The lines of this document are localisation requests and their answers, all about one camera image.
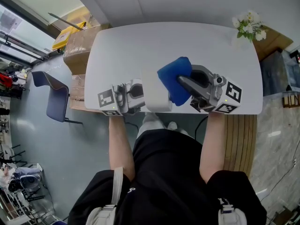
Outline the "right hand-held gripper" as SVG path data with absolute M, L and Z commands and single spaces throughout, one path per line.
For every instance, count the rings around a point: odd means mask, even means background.
M 242 88 L 202 65 L 192 65 L 191 77 L 178 76 L 177 81 L 192 95 L 190 105 L 199 112 L 230 114 L 240 106 Z

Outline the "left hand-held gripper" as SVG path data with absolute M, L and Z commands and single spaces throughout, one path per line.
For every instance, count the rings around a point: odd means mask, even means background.
M 143 88 L 142 80 L 135 78 L 127 83 L 110 85 L 109 89 L 98 93 L 100 111 L 105 116 L 123 116 L 124 114 L 140 112 L 145 106 L 143 99 L 128 102 L 127 92 L 135 87 Z

